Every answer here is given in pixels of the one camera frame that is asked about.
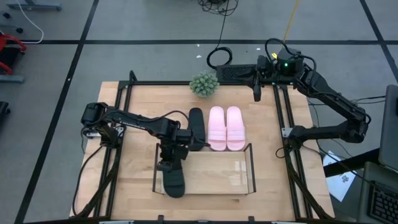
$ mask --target white paper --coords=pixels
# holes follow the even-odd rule
[[[341,159],[335,156],[331,151],[329,151],[328,153],[336,160],[341,161]],[[336,162],[330,156],[326,155],[325,158],[323,158],[323,166],[327,166],[329,164]],[[337,200],[342,202],[344,196],[347,194],[349,187],[353,183],[354,178],[355,175],[351,172],[345,172],[344,174],[326,178],[326,182],[328,183],[329,193],[332,194],[332,196],[334,196]]]

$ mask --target open wooden box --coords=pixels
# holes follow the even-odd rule
[[[156,169],[160,160],[156,145],[152,191],[164,194],[163,173]],[[252,145],[243,151],[189,152],[182,161],[185,194],[251,194],[256,192]]]

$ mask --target wire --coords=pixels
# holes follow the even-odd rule
[[[317,154],[319,154],[319,156],[322,157],[322,155],[320,154],[320,152],[316,151],[315,149],[311,149],[311,148],[309,148],[309,147],[307,147],[307,146],[302,146],[302,147],[304,147],[305,149],[314,151],[314,152],[316,152]],[[278,156],[278,152],[279,152],[281,149],[283,149],[283,146],[280,147],[280,148],[278,148],[278,149],[275,151],[275,156],[276,156],[278,159],[283,159],[283,158],[285,157],[285,155],[283,155],[283,156]],[[343,156],[339,156],[339,155],[335,155],[335,156],[340,157],[340,158],[343,158],[343,159],[346,159],[346,158],[343,157]]]
[[[300,0],[296,0],[296,3],[294,4],[293,12],[292,12],[292,15],[290,15],[289,24],[287,25],[287,28],[285,31],[284,42],[286,42],[287,36],[289,35],[289,30],[290,30],[290,27],[292,26],[293,18],[294,18],[294,15],[296,14],[296,9],[297,9],[297,6],[299,5],[299,2],[300,2]]]
[[[277,39],[277,38],[270,38],[270,39],[266,40],[266,43],[264,44],[264,48],[265,48],[265,50],[266,50],[266,54],[267,54],[268,60],[269,60],[270,62],[272,62],[271,55],[269,54],[269,51],[268,51],[268,44],[269,44],[270,41],[276,41],[276,42],[282,44],[282,45],[284,46],[286,52],[289,53],[289,54],[291,54],[291,55],[296,55],[296,56],[303,57],[303,58],[307,58],[307,59],[311,60],[312,63],[313,63],[312,71],[313,71],[313,73],[317,72],[317,62],[315,61],[314,58],[311,58],[311,57],[309,57],[309,56],[302,55],[302,54],[299,54],[299,53],[297,53],[297,54],[292,53],[292,52],[289,50],[289,48],[287,47],[287,45],[285,44],[285,42],[284,42],[283,40],[279,40],[279,39]]]
[[[381,100],[381,101],[376,101],[376,102],[356,103],[356,104],[359,104],[359,105],[365,105],[365,104],[382,103],[382,102],[385,102],[385,101],[386,101],[386,100]]]
[[[353,100],[350,100],[351,102],[353,102],[353,103],[356,103],[356,104],[373,104],[373,103],[382,103],[382,102],[385,102],[385,100],[381,100],[381,101],[375,101],[375,102],[365,102],[365,103],[357,103],[357,102],[359,102],[359,101],[361,101],[361,100],[374,100],[374,99],[380,99],[380,98],[385,98],[386,96],[384,95],[384,96],[372,96],[372,97],[366,97],[366,98],[359,98],[359,99],[353,99]],[[325,106],[326,104],[324,104],[324,103],[312,103],[311,101],[308,101],[311,105],[313,105],[313,106]]]
[[[126,127],[125,127],[125,126],[122,126],[122,125],[117,126],[117,127],[115,127],[115,128],[119,128],[119,127],[123,127],[123,130],[118,134],[118,137],[122,136],[122,135],[124,134],[124,132],[126,131]],[[83,165],[82,165],[82,167],[81,167],[81,169],[80,169],[79,176],[78,176],[78,178],[77,178],[75,194],[74,194],[74,196],[73,196],[73,202],[72,202],[72,212],[73,212],[73,214],[74,214],[75,216],[77,216],[77,212],[76,212],[76,209],[75,209],[75,202],[76,202],[77,192],[78,192],[78,190],[79,190],[81,174],[83,173],[83,170],[84,170],[84,168],[86,167],[88,161],[89,161],[91,158],[93,158],[102,148],[103,148],[102,146],[100,146],[99,148],[97,148],[97,150],[94,151],[94,152],[87,158],[87,160],[83,163]]]
[[[227,0],[198,0],[198,4],[201,6],[203,12],[209,12],[212,14],[217,14],[222,16],[230,16],[232,15],[232,13],[234,13],[235,9],[238,7],[239,0],[234,0],[234,1],[236,3],[235,6],[229,9],[222,8],[223,4],[227,2]]]
[[[372,97],[359,98],[359,99],[355,99],[355,100],[351,100],[351,101],[358,102],[361,100],[374,100],[374,99],[380,99],[380,98],[385,98],[385,97],[386,97],[385,95],[384,96],[372,96]]]
[[[341,96],[340,94],[327,93],[327,92],[314,93],[314,94],[312,94],[312,95],[310,95],[310,96],[314,96],[314,95],[330,95],[330,96],[334,96],[334,97],[336,97],[336,98],[339,98],[339,97]],[[368,118],[368,122],[366,122],[367,125],[369,125],[369,124],[372,122],[372,118],[370,117],[370,115],[368,115],[367,113],[362,112],[362,111],[360,111],[360,110],[357,110],[356,107],[352,107],[351,105],[349,105],[349,104],[348,104],[347,102],[345,102],[345,101],[342,101],[342,102],[344,102],[347,106],[350,106],[351,109],[354,110],[355,112],[358,112],[358,113],[362,114],[363,116],[367,117],[367,118]]]
[[[227,0],[227,3],[226,3],[226,10],[227,10],[227,11],[228,11],[228,4],[229,4],[229,0]],[[218,46],[220,46],[221,37],[223,36],[223,31],[224,31],[224,25],[225,25],[225,19],[226,19],[226,17],[227,17],[227,15],[225,14],[225,15],[224,15],[224,20],[223,20],[223,26],[222,26],[222,28],[221,28],[220,37],[219,37],[219,39],[218,39],[217,46],[216,46],[216,48],[214,48],[214,50],[212,50],[212,51],[207,55],[207,58],[206,58],[206,63],[207,63],[207,65],[208,65],[210,68],[214,69],[214,70],[216,70],[217,67],[214,66],[214,65],[212,65],[212,64],[210,63],[210,57],[211,57],[214,53],[216,53],[217,51],[221,50],[221,51],[225,51],[225,52],[228,53],[228,57],[229,57],[229,58],[228,58],[228,61],[224,63],[224,65],[229,65],[229,64],[231,64],[232,58],[233,58],[233,57],[232,57],[232,50],[231,50],[230,48],[228,48],[228,47],[218,47]]]
[[[84,145],[83,132],[84,132],[85,129],[86,129],[85,127],[82,127],[82,129],[80,130],[80,138],[81,138],[80,147],[81,147],[81,151],[83,152],[83,154],[86,153],[85,148],[83,146]]]
[[[346,151],[347,155],[352,157],[352,155],[348,152],[348,150],[340,142],[338,142],[338,141],[336,141],[334,139],[331,139],[331,140],[334,141],[335,143],[337,143],[339,146],[341,146],[344,149],[344,151]]]
[[[41,43],[41,42],[43,41],[43,38],[44,38],[44,32],[43,32],[43,30],[40,29],[40,27],[38,27],[34,22],[31,21],[31,19],[29,19],[29,18],[25,15],[25,12],[24,12],[24,10],[22,9],[22,6],[21,6],[21,4],[19,3],[19,1],[18,1],[18,0],[15,0],[15,1],[18,3],[19,9],[21,10],[21,12],[22,12],[23,15],[25,16],[25,18],[26,18],[33,26],[35,26],[35,27],[42,33],[42,37],[40,38],[39,41],[36,41],[36,42],[22,42],[22,43],[24,43],[24,44],[39,44],[39,43]]]
[[[364,180],[365,182],[367,182],[368,184],[374,186],[374,184],[368,180],[366,180],[365,178],[361,177],[360,175],[358,175],[357,173],[355,173],[354,171],[350,170],[350,168],[348,168],[346,165],[344,165],[341,161],[335,159],[333,156],[329,155],[329,153],[325,152],[323,149],[319,148],[319,150],[321,150],[321,152],[325,153],[327,156],[329,156],[330,158],[332,158],[334,161],[336,161],[337,163],[339,163],[344,169],[346,169],[348,172],[351,172],[352,174],[354,174],[356,177],[359,177],[360,179]]]
[[[170,112],[168,112],[168,113],[166,113],[166,114],[164,114],[164,115],[162,115],[162,116],[160,116],[160,117],[158,117],[158,118],[145,119],[145,120],[143,120],[143,119],[138,119],[138,121],[140,121],[140,122],[148,122],[148,123],[149,123],[149,122],[154,122],[154,121],[158,121],[158,120],[160,120],[160,119],[162,119],[162,118],[165,118],[165,117],[167,117],[168,115],[173,114],[173,113],[180,113],[180,114],[182,114],[182,115],[185,117],[185,119],[187,119],[187,121],[188,121],[188,126],[189,126],[189,117],[188,117],[184,112],[179,111],[179,110],[170,111]],[[198,138],[195,136],[195,132],[194,132],[192,129],[191,129],[191,132],[192,132],[192,136],[193,136],[193,139],[194,139],[194,140],[196,140],[196,141],[199,142],[199,143],[204,144],[204,145],[207,146],[207,147],[210,147],[210,144],[208,144],[208,143],[205,142],[205,141],[202,141],[202,140],[198,139]]]
[[[89,157],[87,158],[87,160],[83,163],[83,165],[82,165],[82,167],[81,167],[81,169],[80,169],[79,176],[77,177],[76,190],[75,190],[75,194],[74,194],[74,196],[73,196],[73,202],[72,202],[72,212],[73,212],[73,214],[74,214],[75,216],[77,216],[77,212],[76,212],[76,209],[75,209],[75,202],[76,202],[77,192],[78,192],[78,190],[79,190],[81,174],[83,173],[83,169],[86,167],[87,162],[88,162],[93,156],[95,156],[95,154],[97,154],[102,148],[103,148],[102,146],[100,146],[99,148],[97,148],[97,150],[94,151],[94,152],[92,153],[92,155],[89,156]]]
[[[317,109],[316,109],[316,107],[314,107],[314,105],[311,105],[312,107],[313,107],[313,109],[315,110],[315,115],[317,116],[317,124],[318,124],[318,127],[320,127],[320,125],[319,125],[319,116],[318,116],[318,111],[317,111]],[[338,142],[338,141],[336,141],[336,140],[334,140],[334,139],[331,139],[332,141],[334,141],[334,142],[336,142],[337,144],[339,144],[343,149],[344,149],[344,151],[346,151],[346,153],[349,155],[349,156],[351,156],[352,157],[352,155],[348,152],[348,150],[342,145],[342,144],[340,144],[340,142]]]

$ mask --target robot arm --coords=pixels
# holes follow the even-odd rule
[[[193,139],[190,129],[180,129],[180,122],[165,117],[146,118],[141,115],[118,110],[106,103],[89,103],[81,118],[86,128],[97,130],[101,135],[101,146],[116,148],[120,145],[119,133],[108,123],[118,123],[124,126],[147,131],[160,139],[162,160],[158,170],[171,170],[174,162],[185,159],[188,155],[187,145]]]
[[[340,138],[346,142],[361,143],[364,140],[371,118],[365,110],[350,102],[340,93],[330,88],[326,80],[317,72],[305,66],[303,75],[296,78],[294,88],[309,98],[316,98],[328,105],[331,109],[345,117],[347,120],[336,126],[321,128],[304,128],[294,126],[285,129],[288,144],[301,147],[309,139]]]
[[[267,51],[267,43],[270,40],[266,42],[268,57],[260,55],[257,65],[251,72],[236,78],[253,89],[254,101],[261,100],[261,86],[293,85],[303,95],[324,102],[347,119],[339,125],[330,127],[294,126],[293,128],[284,128],[282,133],[287,136],[286,143],[293,148],[300,148],[302,143],[309,139],[340,138],[346,142],[362,142],[371,121],[365,110],[330,88],[326,80],[316,72],[314,59],[302,55],[300,51],[289,49],[282,42],[284,48],[278,53],[275,60],[271,60]],[[304,58],[313,60],[314,69],[303,62]]]

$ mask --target yellow cable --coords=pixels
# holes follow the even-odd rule
[[[287,38],[287,36],[289,34],[290,27],[292,26],[293,18],[294,18],[294,15],[296,14],[296,9],[297,9],[297,6],[299,4],[299,1],[300,0],[296,0],[296,4],[294,5],[292,15],[290,16],[289,24],[287,25],[287,28],[286,28],[286,31],[285,31],[284,42],[286,41],[286,38]]]

